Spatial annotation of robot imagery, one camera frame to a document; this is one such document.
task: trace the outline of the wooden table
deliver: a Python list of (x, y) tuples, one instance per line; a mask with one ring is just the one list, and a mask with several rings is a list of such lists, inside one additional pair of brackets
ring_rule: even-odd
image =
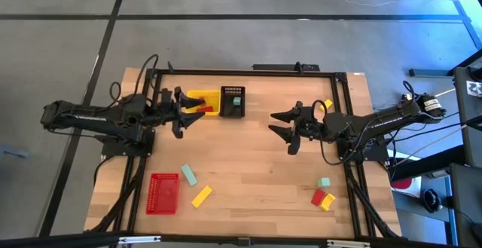
[[(139, 69), (128, 68), (122, 81), (123, 95), (133, 92)], [(372, 113), (365, 76), (349, 73), (349, 89), (356, 115)], [(223, 119), (204, 116), (176, 139), (171, 124), (157, 128), (152, 156), (148, 159), (136, 220), (136, 233), (257, 237), (353, 237), (352, 220), (343, 166), (327, 165), (319, 143), (302, 139), (296, 156), (268, 124), (288, 126), (270, 118), (272, 112), (289, 110), (297, 100), (310, 106), (314, 100), (333, 100), (327, 78), (256, 76), (163, 75), (161, 87), (172, 90), (217, 90), (223, 85), (246, 86), (246, 116)], [(339, 87), (344, 104), (343, 91)], [(337, 160), (335, 144), (325, 143), (328, 160)], [(85, 228), (97, 225), (117, 200), (126, 158), (114, 158), (99, 170)], [(190, 164), (198, 183), (190, 187), (181, 165)], [(175, 215), (146, 215), (152, 173), (179, 173), (178, 211)], [(386, 171), (377, 163), (365, 163), (371, 203), (390, 228), (400, 234), (397, 213)], [(324, 188), (337, 199), (330, 211), (310, 201), (320, 177), (329, 177)], [(191, 201), (206, 186), (211, 195), (194, 208)], [(127, 226), (125, 210), (122, 228)], [(363, 207), (358, 203), (362, 230)]]

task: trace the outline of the gray floor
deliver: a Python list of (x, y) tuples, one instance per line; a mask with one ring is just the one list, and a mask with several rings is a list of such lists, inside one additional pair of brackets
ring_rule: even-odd
[[(443, 0), (357, 1), (402, 3), (373, 8), (343, 0), (124, 0), (120, 12), (456, 14), (453, 4)], [(110, 14), (113, 4), (114, 0), (1, 0), (0, 14)], [(106, 24), (105, 21), (0, 21), (0, 87), (4, 107), (0, 142), (32, 153), (25, 160), (0, 158), (1, 239), (29, 237), (38, 230), (38, 220), (67, 142), (64, 136), (41, 129), (38, 123), (41, 108), (54, 100), (81, 101)], [(450, 69), (475, 51), (465, 27), (458, 22), (118, 21), (93, 104), (110, 102), (108, 86), (121, 80), (125, 67), (141, 66), (145, 58), (158, 53), (161, 68), (165, 68), (167, 60), (175, 68), (211, 69), (249, 69), (254, 63), (299, 60), (317, 63), (325, 71), (364, 72), (372, 103), (380, 108), (393, 104), (406, 92), (401, 84), (404, 79), (412, 83), (416, 92), (440, 93), (450, 89), (453, 86), (450, 79), (408, 78), (407, 70)], [(454, 93), (440, 100), (448, 113), (456, 112)], [(438, 126), (458, 120), (454, 116)], [(409, 133), (401, 132), (399, 136)], [(410, 154), (433, 137), (436, 136), (400, 142), (397, 150)], [(425, 157), (460, 143), (460, 135), (452, 136), (418, 155)], [(54, 234), (82, 230), (99, 153), (99, 143), (81, 139)], [(404, 224), (410, 228), (410, 222), (401, 222), (404, 234), (424, 240), (423, 234), (403, 229)], [(435, 241), (428, 237), (425, 240)]]

